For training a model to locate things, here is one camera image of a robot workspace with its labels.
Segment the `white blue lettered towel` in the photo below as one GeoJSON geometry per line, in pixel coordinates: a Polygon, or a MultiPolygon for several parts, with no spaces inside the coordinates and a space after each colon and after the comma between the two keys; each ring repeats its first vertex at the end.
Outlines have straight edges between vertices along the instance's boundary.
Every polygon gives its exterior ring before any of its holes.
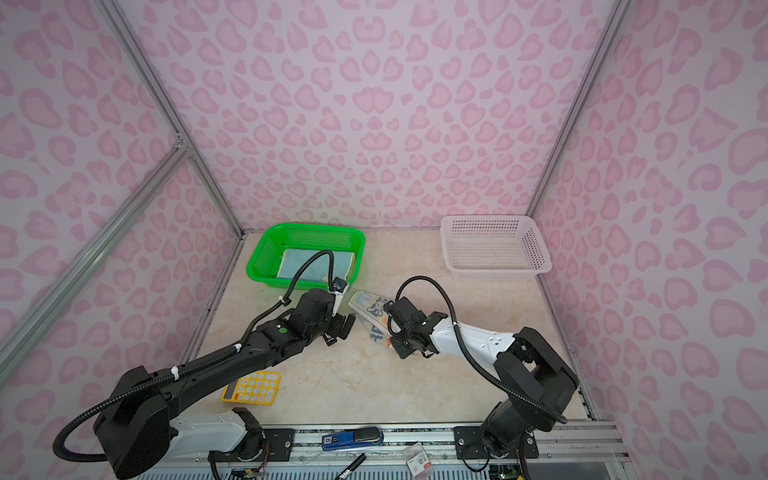
{"type": "Polygon", "coordinates": [[[384,305],[391,299],[369,291],[356,291],[348,301],[348,306],[363,321],[369,338],[377,345],[392,349],[390,333],[387,328],[388,315],[384,305]]]}

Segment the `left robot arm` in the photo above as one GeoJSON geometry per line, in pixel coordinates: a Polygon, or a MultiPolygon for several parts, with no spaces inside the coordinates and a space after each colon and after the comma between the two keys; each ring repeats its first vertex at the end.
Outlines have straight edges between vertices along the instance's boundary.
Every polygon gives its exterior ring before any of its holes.
{"type": "Polygon", "coordinates": [[[356,315],[334,313],[334,296],[305,292],[296,307],[259,323],[239,341],[182,364],[149,373],[125,373],[97,414],[94,433],[119,479],[148,471],[169,451],[170,422],[193,404],[235,380],[276,366],[303,352],[314,340],[345,340],[356,315]]]}

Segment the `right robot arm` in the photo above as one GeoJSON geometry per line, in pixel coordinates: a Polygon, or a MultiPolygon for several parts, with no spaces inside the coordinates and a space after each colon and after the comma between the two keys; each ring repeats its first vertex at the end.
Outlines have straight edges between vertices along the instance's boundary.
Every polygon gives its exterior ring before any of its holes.
{"type": "Polygon", "coordinates": [[[521,450],[535,430],[567,422],[564,411],[579,387],[576,374],[539,331],[524,327],[499,333],[463,324],[447,314],[425,315],[411,307],[385,305],[390,343],[401,358],[419,353],[466,360],[506,395],[480,427],[480,444],[503,458],[521,450]]]}

